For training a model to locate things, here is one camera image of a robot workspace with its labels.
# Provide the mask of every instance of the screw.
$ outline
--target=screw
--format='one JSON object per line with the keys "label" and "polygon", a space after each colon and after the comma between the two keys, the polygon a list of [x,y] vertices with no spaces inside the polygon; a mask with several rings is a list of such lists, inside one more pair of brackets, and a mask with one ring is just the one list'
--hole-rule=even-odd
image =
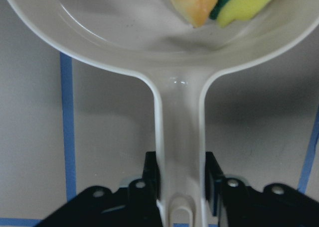
{"label": "screw", "polygon": [[230,187],[238,187],[239,186],[239,183],[237,180],[235,179],[230,179],[227,181],[227,184],[230,186]]}
{"label": "screw", "polygon": [[103,190],[97,190],[97,191],[95,191],[94,193],[93,193],[93,197],[95,197],[95,198],[99,198],[99,197],[102,197],[102,196],[104,196],[104,191]]}
{"label": "screw", "polygon": [[146,184],[145,184],[144,181],[139,181],[139,182],[135,183],[135,187],[136,187],[136,188],[139,188],[139,189],[144,188],[145,185],[146,185]]}
{"label": "screw", "polygon": [[271,191],[277,195],[282,195],[285,192],[281,186],[273,186]]}

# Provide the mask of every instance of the blue tape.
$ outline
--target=blue tape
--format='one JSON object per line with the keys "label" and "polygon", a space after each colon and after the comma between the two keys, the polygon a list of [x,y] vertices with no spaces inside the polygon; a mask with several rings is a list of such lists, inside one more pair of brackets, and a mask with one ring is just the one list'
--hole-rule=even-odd
{"label": "blue tape", "polygon": [[307,185],[309,182],[311,170],[314,165],[318,138],[319,138],[319,109],[317,111],[317,115],[315,118],[313,131],[310,137],[304,165],[303,165],[299,183],[298,183],[298,190],[301,193],[306,193],[306,190],[307,190]]}
{"label": "blue tape", "polygon": [[60,53],[66,199],[76,196],[72,58]]}
{"label": "blue tape", "polygon": [[32,227],[38,224],[40,221],[41,220],[33,220],[33,219],[0,218],[0,226]]}
{"label": "blue tape", "polygon": [[[174,224],[174,227],[188,227],[188,224]],[[208,225],[208,227],[218,227],[218,225]]]}

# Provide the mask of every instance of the white plastic handle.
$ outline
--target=white plastic handle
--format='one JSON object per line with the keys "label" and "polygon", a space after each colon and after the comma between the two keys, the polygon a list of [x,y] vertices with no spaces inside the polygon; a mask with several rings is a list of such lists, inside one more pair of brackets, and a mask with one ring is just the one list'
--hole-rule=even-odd
{"label": "white plastic handle", "polygon": [[159,74],[155,97],[157,161],[161,177],[159,207],[163,225],[184,210],[190,227],[207,227],[204,197],[204,80],[180,72]]}

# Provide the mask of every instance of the table surface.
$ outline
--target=table surface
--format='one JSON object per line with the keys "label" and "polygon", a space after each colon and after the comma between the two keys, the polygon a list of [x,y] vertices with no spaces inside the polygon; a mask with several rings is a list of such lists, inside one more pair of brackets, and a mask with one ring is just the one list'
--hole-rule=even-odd
{"label": "table surface", "polygon": [[[0,226],[33,226],[86,187],[114,191],[140,175],[155,149],[153,95],[136,78],[60,54],[6,0],[0,10]],[[207,151],[225,173],[257,190],[286,183],[319,201],[318,50],[319,28],[212,84]]]}

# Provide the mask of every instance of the food piece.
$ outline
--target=food piece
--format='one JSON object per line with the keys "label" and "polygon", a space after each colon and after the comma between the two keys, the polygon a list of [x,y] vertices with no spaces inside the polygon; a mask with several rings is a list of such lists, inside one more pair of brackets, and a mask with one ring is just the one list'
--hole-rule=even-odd
{"label": "food piece", "polygon": [[205,24],[218,0],[170,0],[175,9],[194,27]]}
{"label": "food piece", "polygon": [[229,0],[220,10],[217,22],[221,27],[234,20],[249,20],[271,0]]}

